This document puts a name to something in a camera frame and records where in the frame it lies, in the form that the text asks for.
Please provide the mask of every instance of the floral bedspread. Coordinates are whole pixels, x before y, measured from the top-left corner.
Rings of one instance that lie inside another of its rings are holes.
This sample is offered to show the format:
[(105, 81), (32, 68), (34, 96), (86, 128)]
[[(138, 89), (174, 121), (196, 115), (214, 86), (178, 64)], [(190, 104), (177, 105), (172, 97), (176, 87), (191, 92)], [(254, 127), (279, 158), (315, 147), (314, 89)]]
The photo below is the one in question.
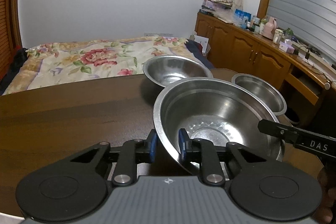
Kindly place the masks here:
[(30, 48), (28, 60), (5, 94), (62, 83), (143, 73), (153, 56), (179, 55), (197, 60), (185, 38), (139, 37), (42, 44)]

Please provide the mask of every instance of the wooden dresser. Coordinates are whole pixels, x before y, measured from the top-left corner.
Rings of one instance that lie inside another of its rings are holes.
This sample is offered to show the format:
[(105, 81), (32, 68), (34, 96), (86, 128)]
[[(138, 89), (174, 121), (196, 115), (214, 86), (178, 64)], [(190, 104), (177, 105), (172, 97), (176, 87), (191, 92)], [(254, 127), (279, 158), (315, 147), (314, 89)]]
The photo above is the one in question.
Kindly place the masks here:
[(325, 95), (326, 79), (299, 56), (278, 49), (259, 34), (198, 13), (197, 35), (209, 38), (208, 60), (216, 68), (248, 73), (269, 82), (299, 115), (304, 127), (318, 111)]

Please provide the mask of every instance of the wooden louvered door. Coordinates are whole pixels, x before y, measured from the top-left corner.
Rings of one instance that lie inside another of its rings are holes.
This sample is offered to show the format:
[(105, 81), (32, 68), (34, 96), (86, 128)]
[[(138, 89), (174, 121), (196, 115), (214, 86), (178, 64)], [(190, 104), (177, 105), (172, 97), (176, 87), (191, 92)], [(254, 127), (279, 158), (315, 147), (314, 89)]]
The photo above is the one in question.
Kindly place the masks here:
[(16, 46), (20, 45), (17, 0), (0, 0), (0, 79), (9, 68)]

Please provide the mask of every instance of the wall outlet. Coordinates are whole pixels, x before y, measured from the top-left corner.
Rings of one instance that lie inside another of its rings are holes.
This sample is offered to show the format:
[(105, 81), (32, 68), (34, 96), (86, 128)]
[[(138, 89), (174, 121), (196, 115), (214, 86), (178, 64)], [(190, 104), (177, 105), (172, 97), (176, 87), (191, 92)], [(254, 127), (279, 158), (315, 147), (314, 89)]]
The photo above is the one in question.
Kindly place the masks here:
[(145, 33), (143, 33), (144, 37), (155, 37), (157, 35), (158, 35), (157, 32), (145, 32)]
[(174, 34), (172, 33), (159, 33), (159, 37), (174, 37)]

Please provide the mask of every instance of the silver screw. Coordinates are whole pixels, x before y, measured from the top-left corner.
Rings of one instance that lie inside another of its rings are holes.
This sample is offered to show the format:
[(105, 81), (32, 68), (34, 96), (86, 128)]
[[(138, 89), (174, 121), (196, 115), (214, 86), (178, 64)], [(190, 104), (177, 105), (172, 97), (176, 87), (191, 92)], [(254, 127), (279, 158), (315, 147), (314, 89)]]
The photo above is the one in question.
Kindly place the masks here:
[(116, 175), (114, 177), (114, 181), (118, 183), (127, 183), (131, 180), (130, 176), (128, 175)]
[(218, 183), (223, 180), (223, 177), (221, 175), (217, 174), (211, 174), (207, 176), (207, 181), (212, 182), (212, 183)]

